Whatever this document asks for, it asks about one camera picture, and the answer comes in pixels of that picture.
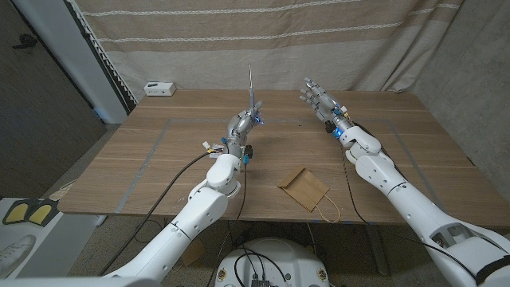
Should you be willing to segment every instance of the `small white box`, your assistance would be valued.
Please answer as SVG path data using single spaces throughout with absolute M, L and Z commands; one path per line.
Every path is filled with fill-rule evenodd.
M 174 83 L 148 82 L 143 90 L 148 96 L 171 96 L 175 92 Z

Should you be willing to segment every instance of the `black cable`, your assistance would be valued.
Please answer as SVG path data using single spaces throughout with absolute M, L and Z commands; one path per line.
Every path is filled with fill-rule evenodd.
M 163 227 L 163 226 L 162 226 L 159 222 L 157 222 L 157 221 L 155 221 L 155 220 L 148 219 L 145 223 L 147 223 L 147 222 L 153 222 L 153 223 L 157 224 L 157 225 L 159 226 L 159 228 L 160 228 L 160 230 L 159 230 L 159 231 L 163 230 L 163 228 L 164 228 L 164 227 Z M 149 242 L 151 241 L 151 239 L 149 239 L 149 240 L 147 240 L 147 241 L 141 241 L 141 240 L 139 240 L 136 236 L 135 236 L 135 240 L 136 240 L 138 243 L 142 243 L 142 244 L 146 244 L 146 243 L 149 243 Z
M 226 221 L 226 225 L 227 225 L 227 227 L 229 227 L 229 230 L 230 230 L 230 220 Z M 233 249 L 233 237 L 232 237 L 232 233 L 230 233 L 230 245 L 232 246 L 232 249 Z
M 252 259 L 249 256 L 248 256 L 248 260 L 249 260 L 249 264 L 252 265 L 253 272 L 255 273 L 255 275 L 257 275 L 257 278 L 258 278 L 258 274 L 257 274 L 257 271 L 255 270 L 255 266 L 253 265 Z
M 241 217 L 242 208 L 245 206 L 245 199 L 246 199 L 246 163 L 245 163 L 245 193 L 242 196 L 242 204 L 241 209 L 239 210 L 239 213 L 237 214 L 236 221 L 233 223 L 232 228 L 234 228 L 237 224 L 237 220 Z M 220 246 L 220 251 L 218 252 L 218 255 L 216 257 L 216 264 L 219 264 L 220 255 L 222 254 L 223 246 L 225 245 L 226 239 L 229 237 L 230 232 L 232 232 L 232 228 L 229 228 L 229 232 L 225 235 L 225 238 L 223 239 L 222 246 Z M 209 286 L 210 282 L 213 280 L 214 275 L 216 274 L 216 269 L 213 269 L 213 272 L 210 274 L 209 281 L 207 282 L 207 286 Z
M 280 271 L 281 277 L 284 279 L 284 282 L 285 282 L 285 284 L 287 285 L 287 279 L 285 279 L 285 275 L 284 275 L 284 273 L 281 271 L 280 266 L 278 266 L 278 265 L 277 265 L 277 264 L 276 264 L 273 260 L 271 260 L 269 257 L 265 256 L 264 254 L 259 254 L 259 253 L 257 253 L 257 252 L 252 252 L 252 253 L 248 253 L 248 254 L 241 254 L 241 256 L 239 256 L 239 257 L 236 259 L 236 261 L 234 262 L 234 264 L 233 264 L 233 272 L 236 274 L 237 281 L 239 282 L 239 284 L 241 284 L 241 286 L 242 286 L 242 287 L 245 287 L 245 285 L 244 285 L 244 284 L 242 284 L 242 282 L 241 282 L 241 278 L 239 278 L 239 274 L 237 274 L 237 262 L 238 262 L 241 258 L 243 258 L 244 256 L 249 256 L 249 255 L 258 255 L 258 256 L 260 256 L 260 257 L 263 257 L 263 258 L 265 258 L 265 259 L 269 260 L 269 262 L 271 262 L 271 263 L 272 263 L 272 264 L 273 264 L 273 265 L 274 265 L 274 266 L 278 269 L 278 271 Z
M 383 154 L 385 154 L 387 157 L 389 157 L 389 158 L 391 159 L 390 154 L 388 154 L 388 151 L 386 151 L 386 149 L 384 148 L 384 146 L 383 146 L 383 145 L 381 145 L 381 151 L 382 151 L 382 153 L 383 153 Z M 397 170 L 397 172 L 398 172 L 398 173 L 399 173 L 399 174 L 400 174 L 400 175 L 401 175 L 401 176 L 402 176 L 402 177 L 403 177 L 406 181 L 409 181 L 409 180 L 407 180 L 406 176 L 402 173 L 402 171 L 400 171 L 400 168 L 398 168 L 398 165 L 397 165 L 395 162 L 393 162 L 393 165 L 394 165 L 394 167 L 395 167 L 395 170 Z
M 167 192 L 170 190 L 170 188 L 172 187 L 172 185 L 174 185 L 175 181 L 179 178 L 179 176 L 188 168 L 190 167 L 193 163 L 196 163 L 198 162 L 199 159 L 205 157 L 206 155 L 209 155 L 209 152 L 204 152 L 203 154 L 199 155 L 196 159 L 193 159 L 190 163 L 188 163 L 185 167 L 182 168 L 182 170 L 174 177 L 174 179 L 172 179 L 172 181 L 168 184 L 167 188 L 165 189 L 165 191 L 159 196 L 158 200 L 156 201 L 156 203 L 154 203 L 154 205 L 152 206 L 152 208 L 149 210 L 149 212 L 147 213 L 147 215 L 145 215 L 145 218 L 142 220 L 142 222 L 136 227 L 136 230 L 135 232 L 133 232 L 133 234 L 129 237 L 129 239 L 122 245 L 122 247 L 119 249 L 119 251 L 117 251 L 117 253 L 112 257 L 112 259 L 110 259 L 110 261 L 108 262 L 108 264 L 101 270 L 101 272 L 99 273 L 99 276 L 103 276 L 106 271 L 108 270 L 108 268 L 110 268 L 110 266 L 112 266 L 113 262 L 115 262 L 115 260 L 119 257 L 119 255 L 126 249 L 126 247 L 128 247 L 128 244 L 129 242 L 131 242 L 133 240 L 133 238 L 135 238 L 136 234 L 138 234 L 138 232 L 140 231 L 140 229 L 142 229 L 142 226 L 143 224 L 149 219 L 149 217 L 151 217 L 151 214 L 152 212 L 154 212 L 154 210 L 156 209 L 156 207 L 159 205 L 159 203 L 161 202 L 161 200 L 163 200 L 163 198 L 165 197 L 165 195 L 167 194 Z
M 356 212 L 356 214 L 358 215 L 358 217 L 363 221 L 365 222 L 365 224 L 367 225 L 371 225 L 370 223 L 368 223 L 362 216 L 361 214 L 358 212 L 358 209 L 356 209 L 356 205 L 354 204 L 354 198 L 352 197 L 352 191 L 351 191 L 351 185 L 349 184 L 349 177 L 347 176 L 347 168 L 345 167 L 345 152 L 342 152 L 342 163 L 343 163 L 343 170 L 345 171 L 345 179 L 347 180 L 347 188 L 349 189 L 349 195 L 351 196 L 351 201 L 352 201 L 352 206 L 354 207 L 354 211 Z M 451 254 L 448 254 L 447 252 L 445 252 L 444 250 L 440 250 L 439 248 L 435 247 L 435 246 L 432 246 L 430 244 L 427 244 L 427 243 L 424 243 L 424 242 L 420 242 L 419 240 L 415 240 L 415 239 L 412 239 L 412 238 L 407 238 L 405 236 L 402 236 L 402 235 L 397 235 L 397 234 L 394 234 L 394 233 L 391 233 L 389 231 L 385 231 L 385 230 L 380 230 L 382 232 L 385 232 L 387 234 L 391 234 L 395 237 L 398 237 L 398 238 L 401 238 L 401 239 L 406 239 L 410 242 L 415 242 L 415 243 L 418 243 L 418 244 L 421 244 L 423 246 L 426 246 L 426 247 L 429 247 L 430 249 L 433 249 L 433 250 L 436 250 L 437 252 L 440 252 L 446 256 L 448 256 L 449 258 L 451 258 L 452 260 L 454 260 L 456 263 L 458 263 L 458 265 L 460 265 L 462 268 L 464 268 L 464 270 L 466 270 L 467 273 L 469 273 L 469 275 L 471 275 L 471 277 L 473 277 L 473 279 L 476 280 L 476 276 L 471 272 L 471 270 L 468 269 L 468 267 L 466 267 L 462 262 L 460 262 L 458 259 L 456 259 L 454 256 L 452 256 Z
M 312 243 L 309 243 L 308 241 L 306 241 L 306 243 L 303 243 L 303 238 L 298 238 L 296 236 L 291 236 L 290 235 L 291 233 L 289 233 L 282 225 L 276 226 L 275 224 L 273 224 L 271 222 L 253 222 L 252 225 L 247 230 L 243 231 L 243 234 L 250 232 L 251 229 L 254 228 L 255 226 L 257 226 L 258 223 L 264 223 L 264 224 L 270 226 L 273 229 L 274 232 L 281 233 L 281 235 L 282 235 L 281 237 L 282 238 L 287 238 L 287 239 L 289 239 L 291 241 L 299 243 L 302 246 L 306 246 L 306 245 L 309 245 L 309 244 L 313 245 Z M 296 224 L 299 224 L 299 226 L 303 226 L 306 229 L 305 232 L 308 232 L 308 228 L 306 226 L 304 226 L 303 224 L 295 223 L 295 222 L 293 222 L 292 224 L 294 226 Z M 319 244 L 318 242 L 316 242 L 315 247 L 316 247 L 316 250 L 317 250 L 316 256 L 324 263 L 324 266 L 326 266 L 326 269 L 328 269 L 328 258 L 327 258 L 326 249 L 321 244 Z
M 255 251 L 251 250 L 250 248 L 246 248 L 245 246 L 242 246 L 242 249 L 245 250 L 245 253 L 246 253 L 246 250 L 248 250 L 249 252 L 252 252 L 252 253 L 256 253 Z M 262 266 L 262 280 L 265 280 L 265 269 L 264 269 L 264 263 L 262 262 L 262 259 L 261 257 L 256 254 L 257 257 L 258 257 L 258 261 L 261 262 L 261 266 Z

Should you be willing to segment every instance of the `wall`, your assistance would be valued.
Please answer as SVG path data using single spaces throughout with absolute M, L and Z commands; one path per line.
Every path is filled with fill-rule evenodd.
M 509 0 L 465 0 L 410 88 L 507 200 L 509 43 Z
M 76 0 L 141 99 L 181 89 L 401 91 L 432 56 L 463 0 Z
M 30 25 L 108 124 L 127 115 L 63 0 L 14 0 Z

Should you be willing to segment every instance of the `black connector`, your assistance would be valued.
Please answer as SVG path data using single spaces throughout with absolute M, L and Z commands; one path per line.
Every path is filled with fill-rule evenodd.
M 253 148 L 249 144 L 245 147 L 245 155 L 247 155 L 249 159 L 253 158 Z
M 268 280 L 253 279 L 251 287 L 271 287 L 271 286 L 269 285 L 269 281 Z
M 336 130 L 335 124 L 333 124 L 333 122 L 331 122 L 330 120 L 326 121 L 325 124 L 327 133 L 332 133 L 333 131 Z

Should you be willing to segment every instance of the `door handle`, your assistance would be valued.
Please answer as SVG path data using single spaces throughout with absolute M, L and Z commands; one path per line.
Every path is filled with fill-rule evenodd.
M 19 35 L 19 41 L 21 42 L 20 45 L 14 45 L 13 49 L 27 49 L 27 48 L 33 48 L 38 40 L 34 38 L 32 35 L 29 35 L 27 33 Z

